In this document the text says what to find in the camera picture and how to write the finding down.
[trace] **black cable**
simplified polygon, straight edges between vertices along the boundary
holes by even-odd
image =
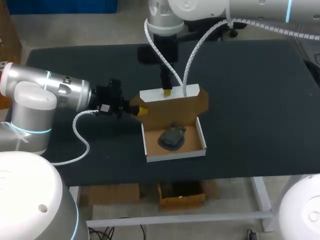
[[[246,231],[246,239],[247,240],[258,240],[257,234],[253,232],[251,229]]]
[[[103,234],[102,231],[100,232],[100,231],[94,230],[93,228],[90,228],[90,227],[89,227],[89,234],[97,234],[98,237],[99,237],[99,239],[100,239],[100,240],[103,240],[102,237],[100,236],[100,233]]]
[[[130,218],[131,217],[128,217],[128,216],[120,217],[120,219],[130,219]],[[140,225],[140,227],[141,227],[142,233],[143,233],[143,240],[147,240],[144,227],[142,225]],[[97,234],[100,240],[112,240],[112,237],[114,236],[114,232],[115,232],[114,226],[110,229],[108,234],[107,234],[107,231],[108,231],[109,227],[107,227],[104,230],[104,232],[95,230],[91,227],[88,227],[88,228],[89,228],[89,233],[90,234]]]
[[[89,228],[89,234],[97,234],[97,235],[99,236],[99,239],[100,239],[100,240],[104,240],[105,237],[106,237],[107,240],[110,240],[110,237],[109,237],[107,234],[105,234],[104,232],[95,230],[95,229],[93,229],[93,228],[91,228],[91,227],[88,227],[88,228]]]
[[[120,219],[130,219],[131,217],[129,216],[123,216],[123,217],[120,217]],[[143,232],[143,240],[146,240],[146,233],[145,233],[145,229],[142,225],[140,225],[141,229],[142,229],[142,232]]]

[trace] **floor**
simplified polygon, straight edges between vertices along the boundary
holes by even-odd
[[[146,0],[120,0],[117,14],[13,15],[23,45],[22,63],[31,50],[83,45],[120,45],[146,43],[143,22],[147,17]],[[287,26],[292,30],[297,25]],[[237,40],[277,39],[282,35],[248,26]],[[5,110],[0,111],[0,121]],[[270,199],[274,201],[288,181],[287,176],[265,177]],[[256,211],[250,181],[246,178],[218,179],[220,199],[209,199],[204,207],[185,212],[159,212],[156,201],[141,204],[115,204],[82,209],[92,219],[123,216],[157,216],[168,214],[223,213]],[[158,224],[145,226],[149,240],[245,240],[247,229],[259,232],[260,240],[279,240],[279,233],[264,233],[261,221],[239,220],[204,223]],[[114,240],[141,240],[138,226],[116,227]]]

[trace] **robotic arm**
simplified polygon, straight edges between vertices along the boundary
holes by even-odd
[[[320,1],[316,0],[149,0],[149,30],[170,36],[185,21],[208,18],[239,18],[268,22],[319,24]]]
[[[137,115],[122,96],[121,82],[91,89],[86,80],[8,63],[0,81],[1,94],[12,99],[11,122],[0,123],[0,152],[24,151],[41,155],[47,149],[56,108],[100,114]]]

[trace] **cardboard tray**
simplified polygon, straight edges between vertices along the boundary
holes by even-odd
[[[183,96],[181,86],[173,87],[165,97],[163,89],[140,91],[132,101],[148,109],[148,114],[136,118],[141,122],[144,153],[147,162],[205,156],[207,151],[198,115],[209,108],[208,94],[198,85],[187,86]],[[184,145],[177,151],[169,151],[158,145],[158,138],[172,123],[186,128]]]

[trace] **dark table surface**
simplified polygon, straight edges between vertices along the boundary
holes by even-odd
[[[182,43],[177,72],[195,42]],[[90,81],[122,80],[123,94],[161,87],[160,68],[138,62],[139,45],[79,46],[33,50],[27,65]],[[194,59],[189,84],[209,93],[200,116],[205,157],[147,163],[140,123],[126,115],[83,116],[80,134],[88,156],[58,167],[68,186],[200,180],[320,172],[320,90],[289,41],[208,42]],[[59,109],[48,149],[51,162],[80,156],[75,112]]]

